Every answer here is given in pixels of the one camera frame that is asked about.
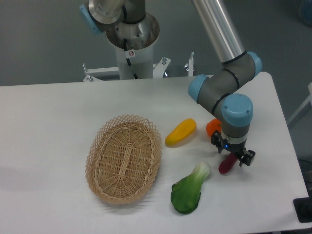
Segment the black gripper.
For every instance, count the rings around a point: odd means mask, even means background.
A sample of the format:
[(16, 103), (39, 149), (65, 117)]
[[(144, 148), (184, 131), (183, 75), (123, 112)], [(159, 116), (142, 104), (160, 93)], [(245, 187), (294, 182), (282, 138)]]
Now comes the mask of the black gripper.
[(254, 160), (255, 152), (252, 150), (246, 150), (247, 138), (222, 138), (221, 133), (218, 130), (215, 130), (211, 136), (211, 144), (217, 148), (218, 153), (221, 153), (222, 150), (226, 150), (231, 153), (235, 153), (236, 158), (239, 160), (239, 166), (243, 164), (250, 166)]

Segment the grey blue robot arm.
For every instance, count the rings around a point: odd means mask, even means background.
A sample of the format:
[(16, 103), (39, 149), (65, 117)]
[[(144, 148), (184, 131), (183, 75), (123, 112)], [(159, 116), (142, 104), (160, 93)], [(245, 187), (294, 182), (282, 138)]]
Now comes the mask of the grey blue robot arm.
[[(262, 61), (244, 49), (226, 7), (221, 0), (195, 0), (193, 5), (223, 65), (208, 77), (196, 76), (189, 85), (190, 97), (221, 121), (221, 129), (212, 134), (211, 143), (219, 152), (227, 150), (241, 164), (251, 165), (255, 152), (245, 147), (253, 103), (238, 90), (262, 70)], [(94, 34), (105, 33), (122, 54), (121, 79), (150, 78), (153, 64), (135, 55), (158, 38), (159, 27), (146, 12), (143, 0), (89, 0), (79, 8), (86, 25)]]

